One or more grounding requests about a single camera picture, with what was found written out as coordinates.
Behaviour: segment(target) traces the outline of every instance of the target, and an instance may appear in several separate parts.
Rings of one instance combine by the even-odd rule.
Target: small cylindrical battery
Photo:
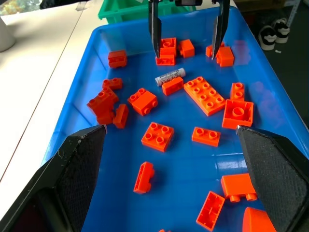
[[[185,76],[185,70],[184,68],[175,70],[175,71],[171,71],[167,74],[164,74],[162,76],[159,76],[155,79],[156,85],[157,86],[162,86],[164,83],[171,81],[172,79],[176,78],[176,77],[184,77]]]

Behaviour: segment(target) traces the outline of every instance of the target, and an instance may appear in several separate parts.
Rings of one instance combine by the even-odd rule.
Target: orange duplo brick
[[[122,80],[120,78],[113,78],[112,80],[104,80],[103,81],[103,86],[104,87],[109,87],[111,90],[114,89],[121,89],[122,88]]]
[[[244,101],[245,100],[245,85],[243,83],[233,83],[230,94],[231,100]]]
[[[222,127],[236,129],[238,125],[250,127],[253,123],[254,104],[248,101],[226,100]]]
[[[225,199],[210,191],[197,217],[197,224],[213,231]]]
[[[248,173],[224,175],[221,178],[221,185],[225,198],[229,198],[231,202],[239,202],[241,197],[246,197],[248,201],[257,199]]]
[[[165,152],[174,134],[172,127],[152,122],[141,139],[144,146]]]
[[[184,84],[183,88],[207,116],[225,107],[225,99],[201,76]]]
[[[220,136],[220,132],[195,127],[192,134],[192,141],[217,147],[219,145]]]
[[[162,85],[163,93],[168,96],[183,88],[183,79],[179,76]]]
[[[119,101],[118,96],[114,93],[114,91],[111,90],[109,87],[104,87],[103,92],[108,94],[111,97],[111,100],[113,103],[116,103]]]
[[[234,56],[230,47],[220,47],[216,57],[220,67],[232,66],[234,63]]]
[[[176,44],[176,38],[161,39],[160,54],[176,56]]]
[[[266,211],[247,207],[243,216],[242,232],[276,232]]]
[[[194,49],[193,44],[191,43],[191,40],[180,41],[178,45],[178,49],[179,49],[180,55],[183,56],[183,58],[189,58],[195,55],[195,49]]]
[[[224,44],[224,42],[222,42],[220,47],[224,47],[224,46],[225,46],[225,44]],[[212,57],[212,45],[209,45],[208,47],[206,47],[206,56]]]
[[[100,117],[97,117],[97,122],[99,124],[111,124],[112,120],[114,119],[115,114],[113,111],[106,111]]]
[[[129,109],[127,106],[125,104],[120,104],[116,110],[116,117],[112,121],[113,124],[119,129],[125,128],[128,114]]]
[[[144,162],[140,166],[139,174],[137,176],[134,192],[139,194],[144,194],[150,191],[151,184],[149,183],[150,178],[155,174],[153,169],[153,164],[149,162]]]
[[[155,94],[140,88],[137,93],[130,96],[128,102],[133,109],[144,116],[150,113],[150,110],[158,105],[158,99]]]
[[[126,51],[110,52],[108,54],[108,65],[111,68],[124,67],[127,63]]]
[[[175,65],[176,60],[174,55],[160,55],[160,58],[155,58],[157,65]]]

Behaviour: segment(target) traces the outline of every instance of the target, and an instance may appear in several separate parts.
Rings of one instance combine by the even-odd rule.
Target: green plastic bin
[[[195,10],[195,6],[175,6],[175,3],[169,0],[159,3],[159,15]],[[147,18],[148,0],[143,0],[142,3],[137,0],[104,0],[98,17],[99,19],[107,18],[109,24]]]

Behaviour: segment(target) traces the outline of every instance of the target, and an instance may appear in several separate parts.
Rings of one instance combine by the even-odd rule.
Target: sneaker
[[[270,51],[275,48],[276,32],[271,26],[264,26],[259,32],[258,39],[261,48],[265,51]]]
[[[286,18],[277,19],[272,23],[272,27],[277,35],[276,43],[286,43],[290,34],[290,28],[286,25]]]

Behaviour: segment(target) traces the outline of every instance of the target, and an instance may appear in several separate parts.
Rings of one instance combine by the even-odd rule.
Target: white table
[[[0,219],[41,166],[102,2],[2,17],[17,43],[0,53]]]

